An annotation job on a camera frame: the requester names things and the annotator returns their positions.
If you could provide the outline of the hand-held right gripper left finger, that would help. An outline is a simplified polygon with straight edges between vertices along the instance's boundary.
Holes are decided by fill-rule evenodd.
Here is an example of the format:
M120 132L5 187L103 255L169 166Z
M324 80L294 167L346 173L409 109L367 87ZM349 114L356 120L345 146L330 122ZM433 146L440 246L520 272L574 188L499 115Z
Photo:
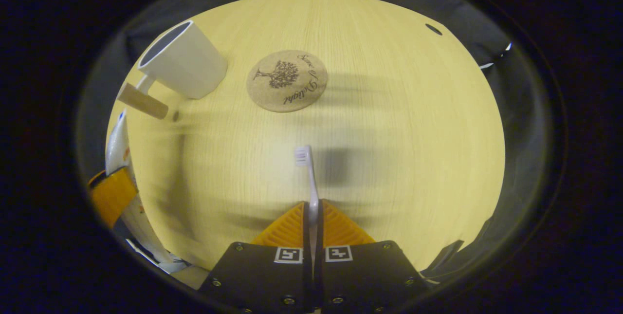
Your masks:
M200 286L240 314L313 311L309 205L298 203L251 243L234 241Z

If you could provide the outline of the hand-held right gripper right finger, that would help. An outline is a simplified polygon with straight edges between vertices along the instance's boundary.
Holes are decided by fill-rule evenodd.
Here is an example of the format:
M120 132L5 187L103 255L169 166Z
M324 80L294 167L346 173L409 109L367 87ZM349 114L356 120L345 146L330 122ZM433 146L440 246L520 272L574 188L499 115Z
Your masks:
M319 201L315 306L321 313L386 314L429 289L395 241L375 241L336 206Z

